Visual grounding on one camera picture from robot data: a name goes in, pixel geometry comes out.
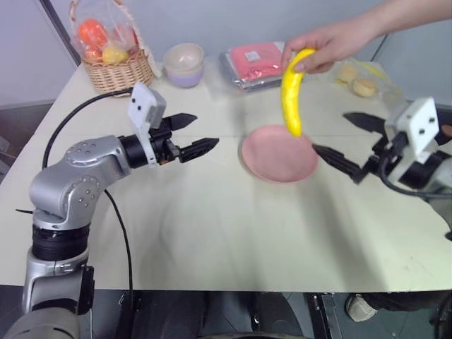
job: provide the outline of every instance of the shoe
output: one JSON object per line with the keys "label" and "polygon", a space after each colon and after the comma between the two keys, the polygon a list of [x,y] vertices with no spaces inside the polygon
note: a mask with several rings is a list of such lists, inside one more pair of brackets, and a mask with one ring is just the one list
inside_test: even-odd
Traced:
{"label": "shoe", "polygon": [[361,295],[350,295],[345,303],[345,311],[354,322],[369,320],[376,314]]}

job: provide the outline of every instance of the black cable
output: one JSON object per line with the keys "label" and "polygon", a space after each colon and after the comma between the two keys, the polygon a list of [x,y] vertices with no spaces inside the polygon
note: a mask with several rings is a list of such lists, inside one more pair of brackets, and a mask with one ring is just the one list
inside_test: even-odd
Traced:
{"label": "black cable", "polygon": [[383,156],[380,161],[379,165],[379,177],[381,182],[385,184],[388,188],[392,189],[393,191],[396,191],[400,194],[405,194],[406,196],[416,196],[418,198],[423,199],[452,199],[452,193],[427,193],[427,192],[417,192],[417,191],[409,191],[407,189],[402,189],[396,185],[394,185],[392,182],[389,181],[388,176],[386,175],[386,169],[389,164],[389,157]]}
{"label": "black cable", "polygon": [[108,190],[104,190],[105,194],[107,194],[108,199],[112,202],[114,212],[116,212],[116,215],[119,220],[119,224],[121,224],[122,228],[122,234],[124,235],[124,242],[126,244],[126,252],[127,252],[127,264],[129,266],[129,294],[131,298],[131,309],[133,310],[133,278],[132,278],[132,258],[130,254],[130,246],[129,246],[129,238],[127,237],[127,231],[126,227],[124,226],[124,223],[122,221],[121,213],[119,212],[118,206],[116,205],[116,202],[113,199],[113,196],[111,195]]}
{"label": "black cable", "polygon": [[115,95],[121,95],[126,93],[132,93],[132,88],[127,88],[125,90],[115,90],[114,92],[109,92],[105,94],[98,95],[97,97],[93,97],[89,100],[86,100],[83,104],[77,106],[69,115],[64,118],[64,120],[58,125],[58,127],[55,129],[54,133],[49,139],[49,142],[47,143],[47,146],[44,151],[44,157],[42,158],[42,168],[47,167],[47,163],[49,162],[49,154],[50,150],[52,149],[52,146],[55,142],[55,139],[57,138],[59,132],[65,127],[65,125],[77,114],[79,113],[83,108],[87,107],[88,105],[91,105],[93,102],[96,102],[100,99],[103,99],[105,97],[113,97]]}

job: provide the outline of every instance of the human arm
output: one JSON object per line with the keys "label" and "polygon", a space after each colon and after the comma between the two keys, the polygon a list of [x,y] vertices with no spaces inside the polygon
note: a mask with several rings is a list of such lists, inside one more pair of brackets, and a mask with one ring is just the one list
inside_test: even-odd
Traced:
{"label": "human arm", "polygon": [[311,47],[317,52],[299,62],[295,70],[321,73],[376,37],[449,18],[452,18],[452,0],[387,0],[360,16],[322,26],[290,40],[282,54],[282,67],[287,67],[293,52]]}

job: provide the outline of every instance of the bread roll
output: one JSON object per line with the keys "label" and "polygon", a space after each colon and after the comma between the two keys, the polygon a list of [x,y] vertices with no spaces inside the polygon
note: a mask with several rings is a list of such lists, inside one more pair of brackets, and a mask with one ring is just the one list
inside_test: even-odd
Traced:
{"label": "bread roll", "polygon": [[336,80],[351,84],[358,77],[358,70],[351,64],[345,64],[340,67]]}
{"label": "bread roll", "polygon": [[357,79],[353,81],[352,89],[360,97],[371,97],[376,93],[376,82],[370,79]]}

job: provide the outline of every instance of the purple bowl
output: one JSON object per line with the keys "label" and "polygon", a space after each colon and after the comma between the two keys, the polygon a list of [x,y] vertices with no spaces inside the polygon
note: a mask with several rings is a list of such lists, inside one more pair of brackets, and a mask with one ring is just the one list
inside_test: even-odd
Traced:
{"label": "purple bowl", "polygon": [[169,78],[169,81],[177,86],[182,88],[190,88],[194,87],[199,84],[199,81],[201,81],[202,77],[204,75],[204,69],[201,69],[198,73],[190,76],[177,76],[170,71],[167,70],[167,76]]}

